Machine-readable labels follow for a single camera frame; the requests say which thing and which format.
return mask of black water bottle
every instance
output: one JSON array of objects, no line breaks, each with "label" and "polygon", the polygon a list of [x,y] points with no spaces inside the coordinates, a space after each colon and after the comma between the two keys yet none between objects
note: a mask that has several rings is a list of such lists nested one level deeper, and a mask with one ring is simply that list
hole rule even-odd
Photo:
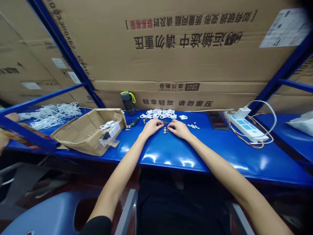
[{"label": "black water bottle", "polygon": [[135,116],[137,114],[137,111],[135,108],[136,99],[134,95],[128,91],[123,91],[121,92],[121,98],[128,115],[130,117]]}]

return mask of blue shelf frame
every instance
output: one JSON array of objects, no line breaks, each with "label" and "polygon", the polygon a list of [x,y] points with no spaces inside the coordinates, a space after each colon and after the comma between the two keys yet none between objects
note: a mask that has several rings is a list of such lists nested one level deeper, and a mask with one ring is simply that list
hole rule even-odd
[{"label": "blue shelf frame", "polygon": [[[286,60],[283,66],[277,71],[274,77],[269,81],[265,88],[258,95],[256,100],[268,101],[273,94],[282,86],[290,86],[296,89],[313,93],[313,86],[301,84],[288,79],[305,63],[305,61],[313,54],[313,31],[311,31],[304,41]],[[249,108],[250,115],[255,115],[263,107],[264,103],[253,102]]]},{"label": "blue shelf frame", "polygon": [[[87,75],[81,68],[79,62],[77,61],[75,55],[73,54],[72,50],[70,49],[69,45],[67,44],[65,38],[63,37],[62,33],[58,29],[56,23],[54,22],[52,16],[50,15],[49,11],[46,9],[45,5],[41,0],[27,0],[35,14],[38,16],[39,20],[42,22],[44,27],[46,28],[47,32],[50,34],[51,38],[54,40],[56,46],[75,72],[81,84],[56,91],[54,93],[42,96],[38,99],[34,99],[31,101],[27,101],[10,108],[0,110],[0,127],[19,133],[23,136],[26,140],[32,142],[34,145],[41,147],[42,149],[46,150],[47,153],[53,154],[57,152],[56,144],[47,140],[43,139],[33,132],[23,128],[19,124],[13,122],[12,120],[5,117],[6,114],[17,112],[23,110],[31,105],[37,104],[39,102],[51,99],[55,96],[64,94],[66,92],[72,91],[74,89],[85,87],[89,95],[92,97],[94,102],[99,108],[105,108],[101,99],[95,94],[94,88],[89,81]],[[274,75],[274,77],[269,81],[267,86],[263,89],[263,91],[259,94],[256,98],[257,100],[267,101],[270,97],[282,86],[291,86],[297,89],[301,89],[304,91],[312,92],[313,93],[313,86],[301,84],[294,81],[289,81],[288,79],[292,74],[296,72],[296,70],[302,66],[302,64],[313,54],[313,32],[311,31],[309,35],[305,38],[305,40],[301,43],[300,46],[293,52],[293,54],[287,59],[284,65],[278,70],[278,72]],[[260,108],[262,107],[263,103],[252,103],[249,108],[251,109],[250,115],[256,114]]]},{"label": "blue shelf frame", "polygon": [[35,14],[38,16],[39,20],[42,22],[47,32],[50,34],[51,38],[53,39],[54,43],[58,47],[59,51],[62,53],[63,57],[66,59],[66,61],[68,62],[72,70],[75,72],[75,74],[79,78],[81,84],[78,84],[78,85],[63,89],[63,90],[59,90],[51,94],[41,96],[40,98],[33,99],[30,101],[0,110],[0,127],[2,129],[18,133],[19,135],[23,136],[24,139],[46,150],[48,154],[53,154],[57,151],[57,145],[55,143],[51,142],[51,140],[43,139],[39,137],[38,135],[34,134],[28,129],[22,127],[16,122],[5,117],[5,115],[9,113],[18,112],[20,110],[28,108],[29,106],[51,99],[55,96],[62,95],[64,93],[67,93],[69,91],[75,90],[80,87],[85,87],[85,89],[87,90],[91,98],[94,100],[97,107],[105,108],[105,106],[103,102],[101,101],[101,99],[95,94],[94,87],[92,86],[87,75],[81,68],[79,62],[77,61],[75,55],[73,54],[72,50],[68,46],[67,42],[65,41],[63,35],[61,34],[60,30],[58,29],[57,25],[55,24],[53,18],[49,14],[45,5],[42,3],[41,0],[27,0],[27,2],[30,5],[30,7],[33,9]]}]

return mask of yellow bottle strap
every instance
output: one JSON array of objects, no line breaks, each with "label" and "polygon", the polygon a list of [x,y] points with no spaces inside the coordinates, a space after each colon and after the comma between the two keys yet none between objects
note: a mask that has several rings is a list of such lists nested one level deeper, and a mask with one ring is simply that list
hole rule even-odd
[{"label": "yellow bottle strap", "polygon": [[134,97],[133,93],[130,93],[130,92],[129,92],[129,94],[130,94],[130,95],[131,95],[131,97],[133,98],[133,103],[136,103],[136,99],[135,99],[135,97]]}]

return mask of power strip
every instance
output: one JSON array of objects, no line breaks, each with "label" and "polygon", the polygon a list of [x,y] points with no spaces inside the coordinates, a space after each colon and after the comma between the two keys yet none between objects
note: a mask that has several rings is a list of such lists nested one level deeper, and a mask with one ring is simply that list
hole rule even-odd
[{"label": "power strip", "polygon": [[238,119],[232,115],[231,124],[237,127],[242,132],[242,134],[248,135],[247,138],[253,143],[257,143],[261,141],[265,142],[266,140],[269,139],[266,135],[264,135],[263,132],[261,132],[258,128],[256,128],[254,125],[252,125],[250,122],[248,122],[244,118]]}]

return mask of tangled white cord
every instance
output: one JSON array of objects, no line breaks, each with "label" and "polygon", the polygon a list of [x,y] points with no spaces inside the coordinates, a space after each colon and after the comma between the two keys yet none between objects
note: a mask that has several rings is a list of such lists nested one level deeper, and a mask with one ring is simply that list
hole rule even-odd
[{"label": "tangled white cord", "polygon": [[77,102],[71,104],[50,104],[42,106],[42,108],[35,110],[35,112],[32,113],[20,113],[19,116],[21,121],[36,118],[35,122],[30,123],[32,128],[36,130],[48,129],[63,124],[65,122],[64,119],[66,118],[81,115],[82,112],[77,105]]}]

